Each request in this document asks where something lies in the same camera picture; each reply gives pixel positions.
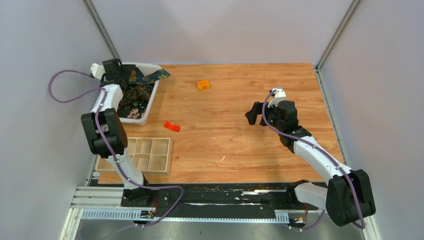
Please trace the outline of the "navy yellow floral tie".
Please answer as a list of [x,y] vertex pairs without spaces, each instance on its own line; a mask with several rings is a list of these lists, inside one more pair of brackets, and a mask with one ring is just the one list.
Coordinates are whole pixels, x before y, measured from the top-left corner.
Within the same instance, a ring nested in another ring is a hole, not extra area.
[[166,79],[170,76],[171,74],[163,68],[148,75],[143,74],[140,69],[136,68],[131,72],[128,83],[130,85],[154,84],[156,81]]

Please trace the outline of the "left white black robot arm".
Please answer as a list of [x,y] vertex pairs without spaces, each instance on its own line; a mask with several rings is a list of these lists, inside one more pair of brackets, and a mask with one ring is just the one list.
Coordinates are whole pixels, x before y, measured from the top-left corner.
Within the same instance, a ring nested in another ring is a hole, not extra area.
[[91,112],[81,116],[81,123],[91,152],[109,162],[123,181],[121,206],[149,207],[153,193],[130,156],[129,140],[117,113],[129,70],[118,58],[92,65],[92,76],[100,79],[99,96]]

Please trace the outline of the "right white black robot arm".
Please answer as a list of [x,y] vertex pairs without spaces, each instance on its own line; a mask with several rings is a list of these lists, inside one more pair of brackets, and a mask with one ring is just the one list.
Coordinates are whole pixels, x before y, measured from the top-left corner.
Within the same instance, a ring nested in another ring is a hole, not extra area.
[[362,169],[351,169],[323,149],[299,125],[293,101],[277,104],[256,101],[245,117],[250,125],[255,125],[258,115],[262,115],[260,125],[278,133],[282,145],[308,162],[327,185],[320,187],[307,180],[298,181],[285,195],[286,204],[292,209],[310,204],[326,211],[339,227],[353,224],[365,229],[365,218],[376,213],[369,175]]

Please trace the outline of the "dark brown patterned tie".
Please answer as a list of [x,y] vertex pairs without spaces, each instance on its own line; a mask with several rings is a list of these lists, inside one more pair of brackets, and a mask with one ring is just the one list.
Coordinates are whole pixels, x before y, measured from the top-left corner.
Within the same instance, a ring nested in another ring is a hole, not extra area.
[[153,91],[152,84],[134,84],[130,85],[124,93],[118,106],[118,115],[120,118],[127,118],[130,110],[139,108],[144,114]]

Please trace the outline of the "white plastic bin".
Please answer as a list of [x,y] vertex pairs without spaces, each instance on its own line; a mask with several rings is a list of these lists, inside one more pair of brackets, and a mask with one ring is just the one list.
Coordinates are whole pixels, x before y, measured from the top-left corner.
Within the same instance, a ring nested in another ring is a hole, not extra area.
[[147,124],[160,80],[170,74],[160,65],[125,62],[126,89],[119,102],[117,113],[125,124],[144,126]]

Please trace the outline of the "dark pink floral tie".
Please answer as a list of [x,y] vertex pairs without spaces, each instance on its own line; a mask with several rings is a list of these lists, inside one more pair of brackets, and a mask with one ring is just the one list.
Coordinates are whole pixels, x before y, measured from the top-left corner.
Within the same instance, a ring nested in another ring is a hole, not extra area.
[[127,119],[140,119],[143,116],[142,111],[140,111],[139,108],[133,108],[129,111],[129,114],[127,115]]

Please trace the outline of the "orange cube toy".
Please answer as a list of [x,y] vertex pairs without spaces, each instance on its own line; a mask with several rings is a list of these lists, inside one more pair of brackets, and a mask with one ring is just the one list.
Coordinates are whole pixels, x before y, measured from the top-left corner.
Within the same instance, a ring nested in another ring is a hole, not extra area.
[[207,90],[211,87],[211,84],[208,80],[200,80],[196,83],[196,86],[198,88],[199,91],[204,91]]

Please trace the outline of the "red plastic clip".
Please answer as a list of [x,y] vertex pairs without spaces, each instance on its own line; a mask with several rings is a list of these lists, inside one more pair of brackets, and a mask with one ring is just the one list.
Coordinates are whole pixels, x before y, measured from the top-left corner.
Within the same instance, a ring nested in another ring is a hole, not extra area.
[[181,130],[181,127],[179,125],[172,124],[169,121],[166,121],[164,123],[164,127],[166,129],[169,129],[169,130],[174,131],[174,132],[177,132],[177,133]]

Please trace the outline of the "wooden compartment tray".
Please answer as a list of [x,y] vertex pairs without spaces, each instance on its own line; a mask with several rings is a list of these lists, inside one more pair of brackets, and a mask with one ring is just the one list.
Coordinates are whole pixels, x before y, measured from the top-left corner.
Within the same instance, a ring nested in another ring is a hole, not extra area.
[[173,141],[161,137],[130,137],[128,153],[143,174],[168,175],[171,171]]

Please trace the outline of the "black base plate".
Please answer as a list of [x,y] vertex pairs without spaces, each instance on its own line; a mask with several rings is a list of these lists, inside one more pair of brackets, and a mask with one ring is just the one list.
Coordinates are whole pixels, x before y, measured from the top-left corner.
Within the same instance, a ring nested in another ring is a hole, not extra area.
[[275,220],[279,213],[289,219],[323,210],[296,202],[289,182],[260,183],[163,183],[151,189],[125,190],[111,185],[114,207],[155,212],[156,217],[183,220]]

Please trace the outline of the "aluminium rail frame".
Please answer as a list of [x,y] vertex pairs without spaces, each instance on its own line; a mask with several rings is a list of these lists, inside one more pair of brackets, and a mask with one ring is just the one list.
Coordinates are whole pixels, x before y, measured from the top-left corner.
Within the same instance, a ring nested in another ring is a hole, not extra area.
[[249,224],[282,224],[292,229],[301,230],[307,224],[306,214],[297,219],[289,219],[288,213],[277,214],[276,219],[271,220],[190,220],[181,218],[166,219],[165,215],[156,216],[154,211],[133,209],[132,207],[113,206],[111,187],[106,186],[79,186],[71,202],[71,208],[80,210],[80,218],[83,220],[128,220],[135,222],[183,222],[183,223],[249,223]]

